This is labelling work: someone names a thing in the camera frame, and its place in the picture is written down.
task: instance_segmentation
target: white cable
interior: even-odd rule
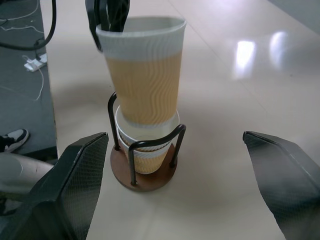
[[[11,28],[4,28],[3,26],[0,26],[0,28],[2,28],[3,31],[20,30],[20,29],[34,29],[34,30],[37,31],[38,33],[44,34],[43,31],[40,31],[40,30],[36,29],[34,26],[11,27]]]
[[[28,56],[26,56],[26,55],[23,55],[22,57],[23,57],[23,59],[25,59],[25,60],[30,60],[30,58],[29,58]],[[26,96],[26,95],[24,95],[24,94],[21,94],[21,93],[13,90],[13,89],[11,89],[11,88],[5,87],[5,86],[1,86],[1,85],[0,85],[0,89],[5,89],[5,90],[7,90],[7,91],[10,91],[10,92],[13,92],[13,93],[15,93],[15,94],[18,94],[18,95],[21,96],[21,97],[24,97],[24,98],[27,98],[27,99],[29,99],[29,100],[31,100],[31,101],[36,102],[36,101],[38,101],[39,98],[41,97],[42,90],[44,89],[44,83],[45,83],[45,77],[44,77],[43,72],[41,71],[40,68],[38,68],[38,70],[39,70],[39,72],[40,72],[40,74],[41,74],[41,77],[42,77],[42,85],[41,85],[41,89],[40,89],[39,95],[38,95],[38,97],[37,97],[36,99],[31,99],[30,97],[28,97],[28,96]]]
[[[40,0],[37,0],[37,1],[36,1],[35,10],[34,10],[33,12],[27,14],[27,15],[15,17],[15,18],[0,19],[0,21],[6,21],[6,20],[7,20],[7,21],[11,21],[11,20],[17,20],[17,19],[23,19],[23,18],[29,17],[30,15],[34,14],[34,13],[38,10],[39,2],[40,2]]]

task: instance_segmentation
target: gray carpet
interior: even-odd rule
[[[0,18],[9,19],[31,13],[37,0],[12,0],[0,4]],[[2,27],[21,28],[34,26],[43,32],[40,7],[25,18],[11,20]],[[20,46],[33,46],[37,39],[44,37],[33,29],[4,31],[0,28],[0,42]],[[56,146],[56,128],[54,124],[53,104],[51,100],[48,68],[41,68],[44,75],[44,87],[38,101],[42,77],[39,71],[28,72],[22,55],[35,58],[33,51],[17,51],[0,47],[0,86],[12,89],[12,92],[0,87],[0,135],[19,128],[28,129],[31,137],[16,153],[27,154]]]
[[[320,0],[269,0],[282,11],[320,35]]]

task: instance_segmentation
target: floor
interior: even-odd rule
[[[4,2],[0,5],[0,18],[10,19],[27,15],[36,9],[37,1],[14,0]],[[40,5],[34,14],[6,23],[0,21],[0,25],[5,30],[34,26],[38,31],[43,32]],[[3,28],[0,28],[0,41],[4,43],[33,46],[37,39],[44,37],[43,33],[31,28],[8,31]],[[39,54],[45,52],[45,49],[38,51]],[[34,51],[0,48],[0,135],[19,128],[28,129],[31,137],[16,153],[30,155],[35,151],[56,146],[56,128],[48,67],[41,68],[44,76],[43,90],[38,101],[34,101],[38,97],[42,86],[42,76],[39,71],[26,71],[24,67],[26,60],[23,59],[23,55],[31,59],[35,58]]]
[[[114,88],[84,4],[60,1],[57,9],[47,53],[61,154],[79,138],[111,134],[107,102]],[[42,1],[41,10],[48,34],[50,2]],[[299,143],[320,136],[320,36],[267,0],[132,0],[129,14],[187,20],[178,95],[187,130],[174,178],[148,194],[117,182],[108,148],[87,239],[283,240],[242,135]],[[307,153],[317,158],[318,146]]]

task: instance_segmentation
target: wooden coaster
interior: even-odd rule
[[[113,147],[110,156],[111,168],[115,178],[127,189],[137,192],[150,192],[166,185],[175,174],[177,165],[169,166],[175,152],[175,146],[171,144],[161,167],[150,174],[135,173],[136,185],[131,185],[130,167],[122,149],[116,151]]]

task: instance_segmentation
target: paper cup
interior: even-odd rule
[[[142,140],[155,140],[167,136],[171,133],[180,123],[178,111],[176,111],[174,118],[171,122],[166,125],[157,127],[157,128],[139,128],[134,127],[125,120],[120,106],[115,112],[115,124],[119,132],[119,137],[130,146],[134,142]],[[157,146],[141,147],[137,150],[141,152],[151,152],[157,149],[161,149],[164,146],[170,144],[171,141],[168,141],[164,144]]]
[[[129,146],[121,139],[121,137],[119,138],[119,144],[123,149],[126,158],[129,160]],[[157,171],[164,161],[169,148],[170,144],[155,151],[145,152],[133,150],[135,171],[139,174],[152,174]]]
[[[176,114],[186,21],[176,17],[129,17],[123,32],[99,37],[124,118],[157,127]]]

